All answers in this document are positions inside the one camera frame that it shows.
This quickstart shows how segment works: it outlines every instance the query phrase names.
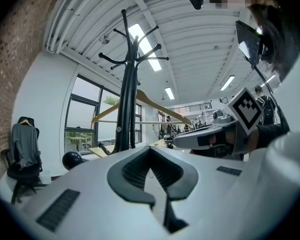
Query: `fluorescent light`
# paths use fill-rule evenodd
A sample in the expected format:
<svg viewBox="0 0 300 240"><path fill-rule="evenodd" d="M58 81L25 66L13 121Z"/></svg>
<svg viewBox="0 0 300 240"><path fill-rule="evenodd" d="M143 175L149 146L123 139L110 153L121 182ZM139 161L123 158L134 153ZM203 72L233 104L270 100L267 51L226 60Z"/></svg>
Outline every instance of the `fluorescent light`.
<svg viewBox="0 0 300 240"><path fill-rule="evenodd" d="M220 91L224 91L234 79L235 79L235 76L230 75L229 79L225 82L224 86L220 89Z"/></svg>
<svg viewBox="0 0 300 240"><path fill-rule="evenodd" d="M132 35L132 37L134 39L136 39L136 36L139 36L139 39L140 39L145 35L145 33L142 31L139 24L135 24L135 25L129 27L129 32L130 32L130 34ZM147 52L152 50L152 47L151 47L151 45L150 45L147 38L144 38L142 40L142 42L140 43L140 49L142 50L142 52L144 54L146 54ZM155 55L155 53L152 53L149 57L156 57L156 55ZM150 59L148 61L149 61L150 65L152 66L154 71L159 71L159 70L162 69L158 60Z"/></svg>
<svg viewBox="0 0 300 240"><path fill-rule="evenodd" d="M261 27L257 27L257 29L256 29L256 31L260 34L260 35L262 35L262 28Z"/></svg>
<svg viewBox="0 0 300 240"><path fill-rule="evenodd" d="M275 77L275 75L271 76L268 81L266 81L267 83L269 83L273 78Z"/></svg>
<svg viewBox="0 0 300 240"><path fill-rule="evenodd" d="M165 91L168 94L170 100L174 100L175 99L174 94L172 93L171 88L165 88Z"/></svg>

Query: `black chair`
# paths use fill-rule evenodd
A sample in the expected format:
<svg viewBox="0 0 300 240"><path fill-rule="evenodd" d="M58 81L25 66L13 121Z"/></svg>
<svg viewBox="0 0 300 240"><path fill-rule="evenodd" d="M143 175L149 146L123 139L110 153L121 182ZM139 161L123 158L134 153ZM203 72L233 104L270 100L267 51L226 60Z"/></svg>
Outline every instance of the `black chair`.
<svg viewBox="0 0 300 240"><path fill-rule="evenodd" d="M35 126L34 119L29 118L29 117L24 117L24 116L20 117L20 119L18 120L18 123L21 123L25 119L27 119L28 122L32 126ZM39 138L40 131L38 128L35 128L35 129L37 132L37 137ZM16 185L13 190L13 194L12 194L12 199L11 199L12 204L15 204L16 200L18 201L18 203L21 203L22 201L20 198L26 191L32 190L36 194L37 191L35 190L35 187L45 187L46 186L46 184L42 184L39 179L39 174L40 174L40 172L43 171L40 157L38 156L37 164L31 165L29 167L26 167L26 168L23 168L22 170L20 170L20 166L17 164L17 162L19 161L19 152L18 152L17 148L15 148L14 150L15 150L15 152L14 152L13 156L14 156L15 162L13 164L11 164L11 161L10 161L9 155L8 155L10 150L5 149L5 150L1 151L1 154L5 156L8 166L9 166L6 174L10 178L17 180Z"/></svg>

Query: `railing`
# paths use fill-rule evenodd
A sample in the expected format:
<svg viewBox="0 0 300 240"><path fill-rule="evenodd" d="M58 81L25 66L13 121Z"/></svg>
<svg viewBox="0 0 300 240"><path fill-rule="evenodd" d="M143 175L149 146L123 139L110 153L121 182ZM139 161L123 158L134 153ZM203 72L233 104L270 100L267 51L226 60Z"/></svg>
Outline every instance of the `railing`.
<svg viewBox="0 0 300 240"><path fill-rule="evenodd" d="M229 103L227 97L221 98L221 99L220 99L220 102L223 103L223 104L228 104L228 103Z"/></svg>
<svg viewBox="0 0 300 240"><path fill-rule="evenodd" d="M181 106L176 108L170 108L171 111L176 112L178 114L192 112L192 111L201 111L201 110L209 110L212 109L211 103L203 103L198 105L191 106Z"/></svg>

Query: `brick wall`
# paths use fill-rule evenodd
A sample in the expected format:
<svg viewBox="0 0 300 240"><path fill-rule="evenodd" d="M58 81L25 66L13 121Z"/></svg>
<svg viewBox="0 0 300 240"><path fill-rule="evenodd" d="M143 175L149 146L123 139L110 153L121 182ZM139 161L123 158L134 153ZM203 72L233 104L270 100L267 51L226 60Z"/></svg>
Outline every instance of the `brick wall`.
<svg viewBox="0 0 300 240"><path fill-rule="evenodd" d="M1 22L0 152L9 148L16 95L43 47L46 24L56 2L57 0L17 0ZM6 170L6 161L0 155L0 179Z"/></svg>

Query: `coat rack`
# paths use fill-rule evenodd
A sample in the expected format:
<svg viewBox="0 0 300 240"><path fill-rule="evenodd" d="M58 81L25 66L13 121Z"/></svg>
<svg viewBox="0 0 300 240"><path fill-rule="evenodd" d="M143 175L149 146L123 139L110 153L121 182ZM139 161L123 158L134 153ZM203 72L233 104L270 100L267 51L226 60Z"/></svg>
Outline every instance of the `coat rack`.
<svg viewBox="0 0 300 240"><path fill-rule="evenodd" d="M118 108L118 118L115 129L115 144L114 149L110 153L107 148L99 143L98 146L103 150L107 155L118 153L129 149L129 127L130 127L130 145L134 149L135 145L135 123L136 123L136 95L137 95L137 84L138 84L138 67L139 65L147 60L165 60L168 61L168 57L149 57L154 52L161 49L161 44L157 44L152 50L140 56L139 46L142 40L150 35L152 32L157 30L159 27L151 29L148 33L142 36L139 40L139 36L136 36L134 41L131 40L129 29L128 29L128 20L126 10L122 10L122 17L124 23L125 34L121 31L114 29L114 32L124 36L127 40L128 52L126 54L125 60L116 61L103 53L99 53L99 57L107 60L113 64L116 64L117 67L120 65L125 65L124 77L122 81L121 94L120 94L120 103Z"/></svg>

